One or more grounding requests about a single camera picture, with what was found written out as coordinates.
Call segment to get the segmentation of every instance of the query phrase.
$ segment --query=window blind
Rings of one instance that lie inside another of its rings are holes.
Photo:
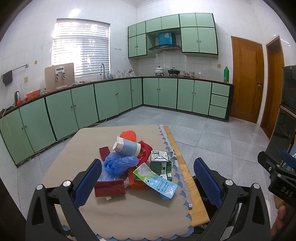
[[[101,64],[110,72],[110,24],[57,19],[53,33],[52,64],[74,63],[75,76],[97,74]]]

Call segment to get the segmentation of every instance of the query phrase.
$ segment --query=orange knitted item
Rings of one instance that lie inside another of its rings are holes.
[[[141,188],[141,189],[149,189],[149,186],[142,182],[142,181],[138,181],[135,180],[133,178],[133,171],[136,169],[137,167],[130,167],[128,168],[127,172],[128,172],[128,178],[129,178],[129,184],[131,187],[133,188]]]
[[[136,142],[136,134],[134,131],[124,131],[120,134],[121,138]]]

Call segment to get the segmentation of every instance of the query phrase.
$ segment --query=blue gripper pad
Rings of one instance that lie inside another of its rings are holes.
[[[281,151],[281,159],[285,163],[287,163],[291,168],[296,168],[296,159],[284,150]]]
[[[101,172],[102,163],[100,160],[97,160],[75,190],[75,199],[73,203],[76,208],[79,208],[86,203],[92,189],[94,188],[94,185],[101,175]]]
[[[219,208],[223,203],[221,189],[199,159],[194,161],[193,169],[210,203]]]

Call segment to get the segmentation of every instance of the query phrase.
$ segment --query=maroon cloth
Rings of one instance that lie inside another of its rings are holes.
[[[96,182],[94,185],[94,193],[96,197],[117,196],[124,195],[126,189],[123,179],[119,179],[107,182]]]
[[[139,141],[138,143],[141,144],[141,151],[140,154],[138,155],[138,159],[140,160],[139,163],[137,164],[137,167],[139,167],[141,164],[146,162],[151,154],[152,147],[146,144],[143,141]]]
[[[110,154],[109,147],[105,146],[99,149],[102,161],[105,161],[106,157]]]

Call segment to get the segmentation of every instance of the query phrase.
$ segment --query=dish soap bottle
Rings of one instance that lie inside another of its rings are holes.
[[[224,69],[224,83],[229,83],[229,69],[226,68]]]

